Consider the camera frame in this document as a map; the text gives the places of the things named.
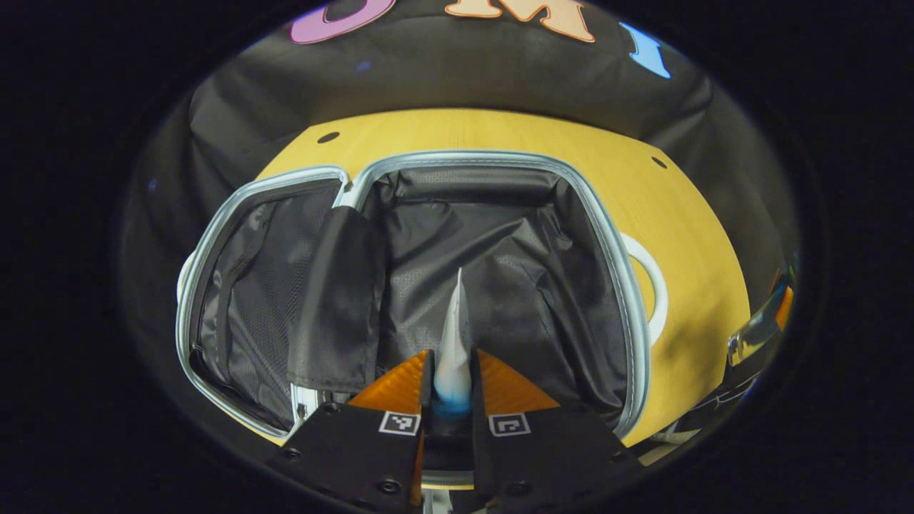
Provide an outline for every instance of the yellow table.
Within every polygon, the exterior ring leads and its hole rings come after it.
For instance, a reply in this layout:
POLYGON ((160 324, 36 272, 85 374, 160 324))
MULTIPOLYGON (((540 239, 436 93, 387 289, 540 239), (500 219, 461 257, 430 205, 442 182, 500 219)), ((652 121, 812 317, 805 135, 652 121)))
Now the yellow table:
MULTIPOLYGON (((746 284, 714 212, 675 163, 652 146, 587 125, 516 112, 381 112, 308 128, 259 178, 319 165, 340 166, 353 178, 384 157, 452 149, 529 152, 568 162, 589 180, 616 227, 659 264, 669 313, 651 351, 643 417, 623 443, 631 446, 659 432, 720 384, 727 338, 749 320, 746 284), (336 138, 318 143, 334 132, 336 138)), ((654 291, 641 265, 635 262, 634 267, 650 315, 654 291)))

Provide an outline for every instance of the blue letter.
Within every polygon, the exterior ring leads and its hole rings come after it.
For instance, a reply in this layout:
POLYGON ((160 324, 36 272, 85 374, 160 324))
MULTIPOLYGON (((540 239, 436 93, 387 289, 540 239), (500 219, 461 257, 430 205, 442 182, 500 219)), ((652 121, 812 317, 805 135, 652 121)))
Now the blue letter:
POLYGON ((628 30, 634 39, 634 53, 629 54, 632 59, 657 75, 669 79, 670 72, 664 68, 664 61, 660 57, 660 43, 623 22, 619 22, 619 25, 628 30))

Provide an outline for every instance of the purple letter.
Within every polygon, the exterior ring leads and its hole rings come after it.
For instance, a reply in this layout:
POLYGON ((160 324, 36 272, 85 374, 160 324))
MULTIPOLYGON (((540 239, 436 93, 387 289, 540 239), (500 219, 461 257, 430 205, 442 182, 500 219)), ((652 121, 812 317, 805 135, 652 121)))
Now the purple letter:
POLYGON ((365 0, 358 12, 336 21, 327 21, 327 8, 322 7, 308 13, 292 23, 292 41, 308 45, 325 41, 367 25, 386 13, 396 0, 365 0))

